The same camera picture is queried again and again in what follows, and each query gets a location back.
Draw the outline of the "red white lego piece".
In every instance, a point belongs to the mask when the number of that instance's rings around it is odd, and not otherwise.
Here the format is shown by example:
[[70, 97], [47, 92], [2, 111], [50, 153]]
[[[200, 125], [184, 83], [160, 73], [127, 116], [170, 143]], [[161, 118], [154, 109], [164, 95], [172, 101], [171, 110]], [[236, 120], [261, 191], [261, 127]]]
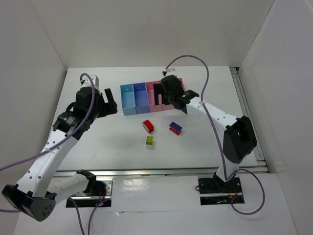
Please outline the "red white lego piece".
[[154, 126], [153, 126], [153, 124], [152, 124], [148, 119], [145, 120], [145, 121], [143, 121], [142, 125], [143, 125], [144, 129], [145, 129], [148, 133], [153, 132], [154, 129], [155, 129]]

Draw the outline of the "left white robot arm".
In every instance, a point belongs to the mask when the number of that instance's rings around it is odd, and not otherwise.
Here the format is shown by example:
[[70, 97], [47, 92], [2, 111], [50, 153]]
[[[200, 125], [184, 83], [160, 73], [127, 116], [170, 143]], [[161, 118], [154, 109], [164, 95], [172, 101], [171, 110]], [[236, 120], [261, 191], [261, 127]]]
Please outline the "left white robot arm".
[[91, 87], [81, 88], [76, 100], [69, 104], [52, 126], [52, 132], [38, 157], [25, 175], [14, 185], [2, 190], [4, 198], [20, 212], [41, 222], [47, 219], [56, 204], [77, 193], [104, 196], [106, 184], [87, 170], [78, 170], [71, 177], [51, 183], [55, 172], [97, 118], [117, 113], [117, 104], [110, 89], [102, 93]]

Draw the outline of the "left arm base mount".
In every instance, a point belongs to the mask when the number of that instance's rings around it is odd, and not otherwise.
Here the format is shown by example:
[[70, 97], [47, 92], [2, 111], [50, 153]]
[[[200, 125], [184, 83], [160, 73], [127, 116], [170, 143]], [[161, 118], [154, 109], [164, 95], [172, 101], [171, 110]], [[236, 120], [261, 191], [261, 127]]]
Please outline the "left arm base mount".
[[101, 208], [112, 206], [113, 178], [98, 177], [97, 180], [102, 185], [96, 186], [93, 192], [78, 192], [71, 196], [78, 208], [94, 208], [97, 204]]

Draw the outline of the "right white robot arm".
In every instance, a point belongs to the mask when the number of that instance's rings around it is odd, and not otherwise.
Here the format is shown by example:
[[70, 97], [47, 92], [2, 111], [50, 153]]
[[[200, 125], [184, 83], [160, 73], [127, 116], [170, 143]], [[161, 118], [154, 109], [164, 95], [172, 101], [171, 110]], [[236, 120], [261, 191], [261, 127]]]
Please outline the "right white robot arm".
[[207, 83], [208, 79], [201, 94], [198, 94], [193, 90], [185, 91], [180, 80], [169, 75], [154, 85], [154, 96], [156, 104], [161, 96], [162, 102], [211, 124], [222, 159], [222, 165], [213, 178], [217, 186], [222, 188], [232, 181], [239, 171], [239, 164], [257, 146], [257, 140], [251, 120], [247, 116], [230, 115], [203, 99]]

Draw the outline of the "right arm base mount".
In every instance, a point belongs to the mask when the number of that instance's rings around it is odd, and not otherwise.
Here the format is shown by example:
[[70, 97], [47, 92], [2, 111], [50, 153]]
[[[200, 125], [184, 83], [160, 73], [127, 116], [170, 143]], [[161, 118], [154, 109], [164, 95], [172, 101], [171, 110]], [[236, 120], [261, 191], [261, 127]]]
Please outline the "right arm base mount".
[[213, 183], [213, 178], [199, 178], [195, 190], [200, 194], [200, 204], [202, 206], [231, 204], [232, 199], [234, 199], [234, 204], [245, 203], [239, 177], [235, 177], [224, 188], [218, 188]]

